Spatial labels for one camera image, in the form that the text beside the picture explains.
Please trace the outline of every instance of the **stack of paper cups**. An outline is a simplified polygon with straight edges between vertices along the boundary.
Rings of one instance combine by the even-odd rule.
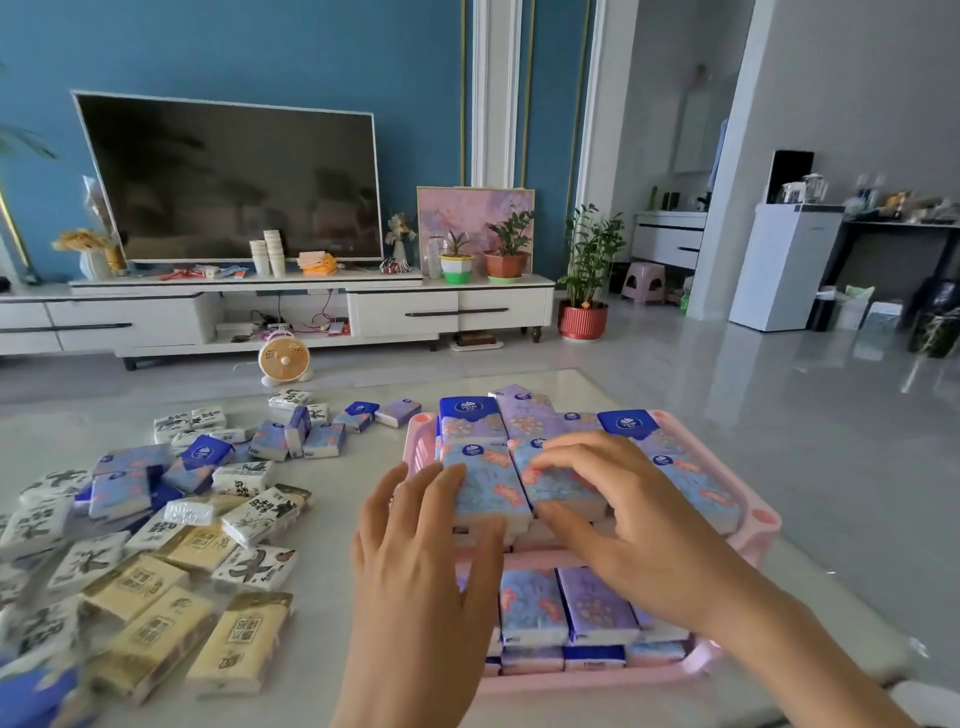
[[[283,257],[280,231],[263,231],[263,240],[267,244],[267,256],[270,258],[270,267],[274,269],[274,278],[286,278],[287,261]]]
[[[251,240],[250,253],[258,276],[270,275],[270,257],[267,255],[267,243],[264,240]]]

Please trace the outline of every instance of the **black tv screen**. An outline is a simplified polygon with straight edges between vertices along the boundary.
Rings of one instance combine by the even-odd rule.
[[[76,92],[128,260],[383,257],[368,113]]]

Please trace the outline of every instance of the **tv frame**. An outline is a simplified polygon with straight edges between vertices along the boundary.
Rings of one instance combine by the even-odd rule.
[[[101,96],[109,97],[115,99],[139,99],[144,101],[174,101],[184,104],[212,104],[215,106],[222,107],[246,107],[251,109],[276,109],[280,111],[310,111],[317,113],[344,113],[350,114],[352,116],[369,116],[370,118],[370,129],[371,135],[373,137],[373,179],[376,186],[376,233],[377,237],[380,240],[380,256],[351,256],[351,257],[339,257],[338,260],[351,261],[351,262],[379,262],[382,261],[385,257],[384,248],[383,248],[383,209],[380,204],[380,170],[379,165],[376,161],[376,122],[373,119],[373,113],[371,111],[345,111],[341,109],[310,109],[306,107],[285,107],[285,106],[274,106],[272,104],[243,104],[233,101],[209,101],[206,99],[181,99],[176,96],[149,96],[145,94],[138,93],[111,93],[109,91],[87,91],[84,89],[70,89],[70,95],[73,97],[73,104],[77,109],[77,115],[80,117],[80,126],[84,130],[84,138],[86,139],[86,147],[90,151],[90,158],[93,160],[93,168],[97,174],[97,182],[100,184],[100,189],[104,193],[104,199],[107,201],[107,212],[110,216],[110,224],[113,226],[111,231],[114,237],[119,240],[119,233],[117,231],[117,222],[113,217],[113,206],[110,204],[110,197],[107,193],[107,186],[104,185],[104,179],[100,174],[100,165],[97,163],[97,155],[93,151],[93,143],[90,140],[90,132],[86,127],[86,121],[84,119],[84,112],[80,107],[80,97],[81,96]],[[207,261],[215,262],[232,262],[232,261],[253,261],[252,256],[250,257],[176,257],[176,258],[127,258],[131,263],[201,263]],[[287,260],[297,260],[295,257],[288,257]]]

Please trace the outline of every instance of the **tv stand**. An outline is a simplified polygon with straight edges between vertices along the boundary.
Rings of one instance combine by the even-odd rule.
[[[309,297],[317,311],[336,294],[346,309],[349,335],[297,332],[310,349],[423,341],[433,351],[441,334],[498,328],[530,328],[536,343],[553,320],[554,287],[541,276],[507,286],[486,278],[450,285],[418,270],[341,270],[329,278],[79,280],[0,294],[0,355],[110,351],[133,371],[149,358],[256,352],[263,346],[258,334],[234,342],[231,335],[218,336],[216,325],[249,321],[251,312],[267,308],[264,295],[294,292],[329,292]]]

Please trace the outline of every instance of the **green and white flower pot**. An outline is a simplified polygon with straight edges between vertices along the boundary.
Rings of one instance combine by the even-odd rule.
[[[472,255],[441,255],[440,266],[448,283],[469,283],[473,271]]]

